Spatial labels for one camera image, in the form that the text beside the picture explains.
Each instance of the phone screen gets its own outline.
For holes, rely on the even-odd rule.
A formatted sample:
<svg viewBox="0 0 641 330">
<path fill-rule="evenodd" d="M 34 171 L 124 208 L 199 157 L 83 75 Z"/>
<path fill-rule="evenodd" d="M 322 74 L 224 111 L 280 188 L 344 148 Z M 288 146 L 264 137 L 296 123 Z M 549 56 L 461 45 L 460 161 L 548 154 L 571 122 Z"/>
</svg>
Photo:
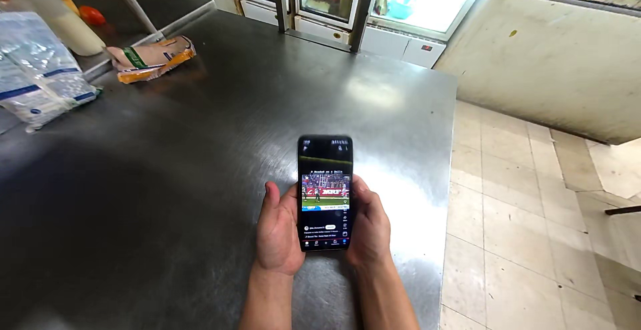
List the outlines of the phone screen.
<svg viewBox="0 0 641 330">
<path fill-rule="evenodd" d="M 305 135 L 298 140 L 298 238 L 303 251 L 347 249 L 353 169 L 348 136 Z"/>
</svg>

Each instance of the forearm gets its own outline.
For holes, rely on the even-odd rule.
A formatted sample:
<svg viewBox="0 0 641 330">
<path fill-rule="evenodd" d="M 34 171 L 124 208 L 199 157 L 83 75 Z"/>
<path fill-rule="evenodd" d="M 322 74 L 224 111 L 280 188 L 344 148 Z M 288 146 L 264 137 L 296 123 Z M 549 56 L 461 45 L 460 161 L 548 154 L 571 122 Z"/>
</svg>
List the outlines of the forearm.
<svg viewBox="0 0 641 330">
<path fill-rule="evenodd" d="M 379 266 L 357 269 L 366 330 L 418 330 L 412 303 L 391 257 Z"/>
<path fill-rule="evenodd" d="M 251 268 L 245 308 L 239 330 L 287 330 L 292 328 L 293 276 Z"/>
</svg>

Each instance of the white bottle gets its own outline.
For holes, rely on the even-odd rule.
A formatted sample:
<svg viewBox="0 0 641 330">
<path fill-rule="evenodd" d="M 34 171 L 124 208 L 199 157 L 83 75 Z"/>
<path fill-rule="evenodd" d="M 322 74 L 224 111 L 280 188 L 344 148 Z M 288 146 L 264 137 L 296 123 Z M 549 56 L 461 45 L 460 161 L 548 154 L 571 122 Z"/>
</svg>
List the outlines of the white bottle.
<svg viewBox="0 0 641 330">
<path fill-rule="evenodd" d="M 89 26 L 73 13 L 62 0 L 23 0 L 35 9 L 38 15 L 68 48 L 80 56 L 99 54 L 104 42 Z"/>
</svg>

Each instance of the red tomato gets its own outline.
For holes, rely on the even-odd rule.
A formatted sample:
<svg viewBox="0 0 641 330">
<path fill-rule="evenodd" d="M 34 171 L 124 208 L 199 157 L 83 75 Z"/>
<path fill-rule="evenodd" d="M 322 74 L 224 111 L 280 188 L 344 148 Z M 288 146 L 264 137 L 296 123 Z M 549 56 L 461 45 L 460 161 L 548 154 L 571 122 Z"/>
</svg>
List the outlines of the red tomato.
<svg viewBox="0 0 641 330">
<path fill-rule="evenodd" d="M 102 13 L 93 7 L 80 6 L 78 11 L 80 11 L 80 17 L 90 25 L 102 25 L 106 22 Z"/>
</svg>

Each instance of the left hand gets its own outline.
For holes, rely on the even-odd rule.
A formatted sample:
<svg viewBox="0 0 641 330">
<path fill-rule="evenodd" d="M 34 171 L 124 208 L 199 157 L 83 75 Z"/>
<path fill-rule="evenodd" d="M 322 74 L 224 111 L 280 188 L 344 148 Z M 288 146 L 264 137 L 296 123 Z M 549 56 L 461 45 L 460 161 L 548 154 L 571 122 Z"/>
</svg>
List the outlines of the left hand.
<svg viewBox="0 0 641 330">
<path fill-rule="evenodd" d="M 264 270 L 293 276 L 305 253 L 300 251 L 297 184 L 279 198 L 280 191 L 273 181 L 265 183 L 265 198 L 256 230 L 256 264 Z"/>
</svg>

